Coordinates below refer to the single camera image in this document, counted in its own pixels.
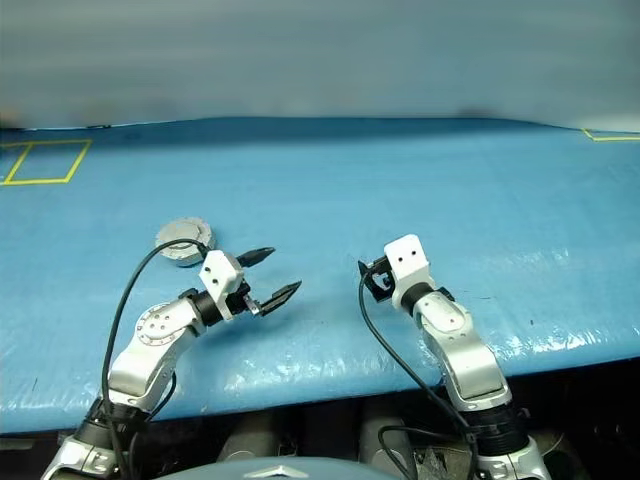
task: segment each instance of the gray round object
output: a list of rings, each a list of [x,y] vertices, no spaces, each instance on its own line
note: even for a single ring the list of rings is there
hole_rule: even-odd
[[[215,237],[207,222],[201,218],[187,217],[178,218],[162,227],[156,235],[156,247],[179,238],[198,240],[210,248],[215,244]],[[180,267],[195,265],[203,260],[198,248],[190,243],[178,243],[165,248],[162,255],[173,260]]]

